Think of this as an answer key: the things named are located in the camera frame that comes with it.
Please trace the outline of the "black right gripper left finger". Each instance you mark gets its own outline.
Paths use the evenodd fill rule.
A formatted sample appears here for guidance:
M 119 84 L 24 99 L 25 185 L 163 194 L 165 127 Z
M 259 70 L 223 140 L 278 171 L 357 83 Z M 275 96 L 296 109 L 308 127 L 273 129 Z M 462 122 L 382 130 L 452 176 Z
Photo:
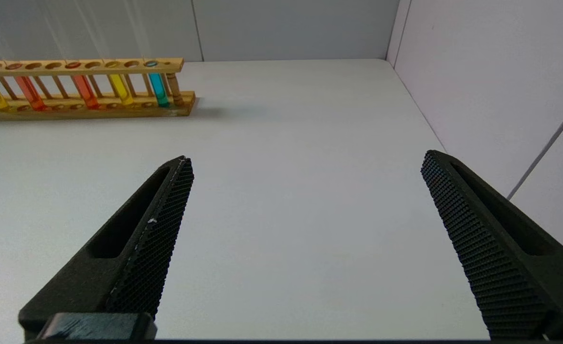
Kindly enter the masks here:
M 161 165 L 19 311 L 24 338 L 61 312 L 156 316 L 193 181 L 191 159 Z

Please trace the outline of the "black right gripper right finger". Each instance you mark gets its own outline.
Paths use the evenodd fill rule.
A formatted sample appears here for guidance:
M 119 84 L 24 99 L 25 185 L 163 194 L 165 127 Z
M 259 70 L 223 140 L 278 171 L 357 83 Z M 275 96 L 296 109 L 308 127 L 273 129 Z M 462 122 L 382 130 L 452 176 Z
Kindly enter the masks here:
M 421 174 L 494 341 L 563 341 L 563 245 L 464 163 Z

